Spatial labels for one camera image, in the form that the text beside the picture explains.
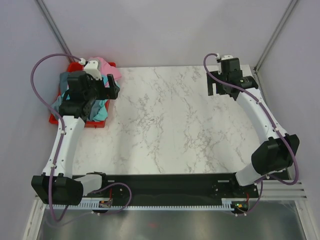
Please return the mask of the right corner frame post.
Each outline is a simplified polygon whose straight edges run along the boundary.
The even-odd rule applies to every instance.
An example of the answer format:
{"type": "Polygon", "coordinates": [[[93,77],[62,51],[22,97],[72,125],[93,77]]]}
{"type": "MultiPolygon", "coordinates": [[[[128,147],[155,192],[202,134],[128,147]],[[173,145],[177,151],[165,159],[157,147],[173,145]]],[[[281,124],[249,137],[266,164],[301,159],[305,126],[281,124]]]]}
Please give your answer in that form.
{"type": "Polygon", "coordinates": [[[253,70],[255,73],[258,73],[260,68],[262,67],[265,59],[267,58],[270,50],[276,43],[277,39],[279,38],[280,34],[282,33],[286,23],[288,22],[289,18],[291,17],[292,13],[294,12],[295,8],[299,4],[299,0],[290,0],[285,11],[283,12],[280,20],[278,21],[275,29],[273,30],[269,40],[267,41],[267,44],[265,45],[260,57],[257,60],[257,63],[255,64],[253,70]]]}

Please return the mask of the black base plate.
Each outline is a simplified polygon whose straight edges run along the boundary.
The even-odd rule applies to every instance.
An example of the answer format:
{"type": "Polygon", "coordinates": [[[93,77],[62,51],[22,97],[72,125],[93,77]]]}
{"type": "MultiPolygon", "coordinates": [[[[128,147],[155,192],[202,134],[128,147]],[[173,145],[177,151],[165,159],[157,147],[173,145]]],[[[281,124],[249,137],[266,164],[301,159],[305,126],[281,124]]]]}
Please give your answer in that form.
{"type": "Polygon", "coordinates": [[[254,185],[240,186],[234,173],[102,175],[93,198],[118,199],[122,205],[155,200],[161,204],[216,204],[220,199],[253,199],[254,185]]]}

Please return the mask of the aluminium extrusion rail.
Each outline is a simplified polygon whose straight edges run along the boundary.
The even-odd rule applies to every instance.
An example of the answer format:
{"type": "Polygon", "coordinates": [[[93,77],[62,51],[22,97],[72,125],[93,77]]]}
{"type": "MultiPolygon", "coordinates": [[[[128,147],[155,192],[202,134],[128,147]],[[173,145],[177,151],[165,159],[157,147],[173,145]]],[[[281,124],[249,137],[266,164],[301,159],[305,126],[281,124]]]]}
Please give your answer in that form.
{"type": "Polygon", "coordinates": [[[304,185],[300,181],[294,185],[286,185],[276,180],[264,180],[261,199],[270,201],[299,201],[307,199],[307,195],[304,185]]]}

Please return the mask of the grey t shirt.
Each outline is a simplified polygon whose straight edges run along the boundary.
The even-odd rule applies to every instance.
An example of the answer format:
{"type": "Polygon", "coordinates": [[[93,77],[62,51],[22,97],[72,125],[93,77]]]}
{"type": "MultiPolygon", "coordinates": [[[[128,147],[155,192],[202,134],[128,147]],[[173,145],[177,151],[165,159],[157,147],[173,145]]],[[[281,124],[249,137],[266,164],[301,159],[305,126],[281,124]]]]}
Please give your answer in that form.
{"type": "Polygon", "coordinates": [[[60,91],[60,95],[62,96],[66,91],[67,89],[69,88],[68,87],[68,76],[69,76],[70,72],[62,72],[60,75],[59,75],[59,91],[60,91]]]}

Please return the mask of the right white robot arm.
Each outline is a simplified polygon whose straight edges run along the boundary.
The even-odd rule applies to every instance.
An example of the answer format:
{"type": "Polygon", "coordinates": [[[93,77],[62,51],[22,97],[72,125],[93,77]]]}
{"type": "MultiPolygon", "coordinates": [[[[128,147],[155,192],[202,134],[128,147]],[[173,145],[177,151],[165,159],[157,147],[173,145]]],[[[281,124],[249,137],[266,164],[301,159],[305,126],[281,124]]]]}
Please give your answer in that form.
{"type": "Polygon", "coordinates": [[[299,180],[296,159],[300,140],[289,134],[275,119],[265,103],[255,79],[244,76],[240,60],[232,55],[220,56],[213,53],[219,69],[206,71],[207,91],[228,95],[241,106],[253,125],[260,145],[251,155],[249,165],[235,174],[235,181],[229,184],[229,191],[235,197],[242,196],[247,186],[272,178],[285,185],[295,185],[299,180]]]}

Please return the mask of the pink t shirt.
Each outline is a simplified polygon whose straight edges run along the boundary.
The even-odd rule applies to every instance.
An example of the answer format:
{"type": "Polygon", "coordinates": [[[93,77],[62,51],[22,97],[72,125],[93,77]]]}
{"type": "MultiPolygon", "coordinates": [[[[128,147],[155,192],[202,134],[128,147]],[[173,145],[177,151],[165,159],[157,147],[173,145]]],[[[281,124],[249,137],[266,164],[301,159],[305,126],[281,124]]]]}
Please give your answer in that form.
{"type": "Polygon", "coordinates": [[[97,59],[100,61],[100,73],[103,76],[103,82],[106,87],[109,86],[107,78],[108,74],[113,75],[115,82],[117,82],[122,77],[120,71],[116,67],[111,66],[107,61],[105,61],[101,57],[97,57],[97,59]]]}

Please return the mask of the left corner frame post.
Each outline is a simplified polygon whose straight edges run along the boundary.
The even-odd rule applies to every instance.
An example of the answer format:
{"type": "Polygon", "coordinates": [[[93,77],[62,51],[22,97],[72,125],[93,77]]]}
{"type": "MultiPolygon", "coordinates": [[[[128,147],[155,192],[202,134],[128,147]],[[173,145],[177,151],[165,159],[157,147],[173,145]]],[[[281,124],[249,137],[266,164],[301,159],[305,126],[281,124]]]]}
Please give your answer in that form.
{"type": "Polygon", "coordinates": [[[56,22],[55,22],[54,18],[52,17],[45,1],[44,0],[34,0],[34,2],[37,5],[40,13],[44,17],[51,32],[53,33],[57,43],[59,44],[60,48],[62,49],[62,52],[64,54],[71,55],[72,53],[71,53],[66,41],[64,40],[58,26],[56,25],[56,22]]]}

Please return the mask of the red plastic bin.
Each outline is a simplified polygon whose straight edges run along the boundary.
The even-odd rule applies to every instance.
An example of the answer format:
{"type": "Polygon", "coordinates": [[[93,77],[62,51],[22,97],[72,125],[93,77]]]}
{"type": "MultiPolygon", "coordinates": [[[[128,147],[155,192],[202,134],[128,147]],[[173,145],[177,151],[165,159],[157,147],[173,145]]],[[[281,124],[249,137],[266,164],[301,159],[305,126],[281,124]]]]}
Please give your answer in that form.
{"type": "Polygon", "coordinates": [[[93,77],[86,73],[83,70],[83,66],[78,62],[70,63],[66,72],[70,72],[67,78],[68,89],[62,97],[62,104],[59,106],[58,112],[55,110],[51,112],[49,122],[57,125],[59,121],[58,115],[62,117],[73,116],[76,119],[82,119],[86,128],[104,128],[106,120],[94,122],[87,121],[87,118],[95,101],[108,100],[108,103],[105,104],[108,113],[110,100],[115,99],[97,99],[97,93],[93,86],[93,77]]]}

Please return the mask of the teal t shirt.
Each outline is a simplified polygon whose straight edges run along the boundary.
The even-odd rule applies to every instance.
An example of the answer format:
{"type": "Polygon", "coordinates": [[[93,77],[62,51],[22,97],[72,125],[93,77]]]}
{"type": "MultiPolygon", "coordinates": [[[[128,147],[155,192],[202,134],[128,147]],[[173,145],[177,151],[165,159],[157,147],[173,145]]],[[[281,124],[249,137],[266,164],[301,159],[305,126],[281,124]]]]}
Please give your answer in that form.
{"type": "MultiPolygon", "coordinates": [[[[59,95],[54,103],[51,104],[51,107],[58,112],[59,106],[62,104],[63,96],[59,95]]],[[[87,118],[87,121],[90,122],[101,122],[107,119],[108,111],[105,104],[108,103],[108,100],[96,100],[92,105],[91,112],[87,118]]]]}

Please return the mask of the corner frame post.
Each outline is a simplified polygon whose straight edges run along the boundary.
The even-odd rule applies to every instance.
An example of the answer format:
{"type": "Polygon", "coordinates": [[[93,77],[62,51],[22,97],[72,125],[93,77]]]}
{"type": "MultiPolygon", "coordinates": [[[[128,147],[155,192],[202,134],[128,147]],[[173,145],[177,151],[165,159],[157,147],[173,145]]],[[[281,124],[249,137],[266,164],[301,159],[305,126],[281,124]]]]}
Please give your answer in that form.
{"type": "Polygon", "coordinates": [[[56,25],[56,22],[55,22],[54,18],[52,17],[45,1],[44,0],[34,0],[34,2],[37,5],[40,13],[44,17],[51,32],[53,33],[57,43],[59,44],[60,48],[62,49],[62,52],[64,54],[71,55],[72,53],[71,53],[66,41],[64,40],[58,26],[56,25]]]}
{"type": "Polygon", "coordinates": [[[273,30],[269,40],[267,41],[267,44],[265,45],[260,57],[257,60],[257,63],[255,64],[253,70],[255,73],[258,73],[260,68],[262,67],[265,59],[267,58],[270,50],[276,43],[277,39],[279,38],[280,34],[282,33],[286,23],[288,22],[289,18],[291,17],[292,13],[294,12],[295,8],[299,4],[299,0],[290,0],[285,11],[283,12],[280,20],[278,21],[275,29],[273,30]]]}

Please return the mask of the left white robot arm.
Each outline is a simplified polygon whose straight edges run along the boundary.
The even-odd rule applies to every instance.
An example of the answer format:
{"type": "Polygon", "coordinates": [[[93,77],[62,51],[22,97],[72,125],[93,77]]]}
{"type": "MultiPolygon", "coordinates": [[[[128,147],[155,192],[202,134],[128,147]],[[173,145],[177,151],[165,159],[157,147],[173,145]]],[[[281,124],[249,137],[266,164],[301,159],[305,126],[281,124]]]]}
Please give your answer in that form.
{"type": "Polygon", "coordinates": [[[73,178],[73,161],[80,135],[96,101],[115,100],[120,88],[114,76],[95,79],[85,71],[68,75],[68,90],[59,106],[58,130],[49,160],[41,175],[32,177],[31,186],[43,203],[48,205],[76,206],[83,196],[94,192],[106,196],[110,185],[101,173],[89,173],[73,178]]]}

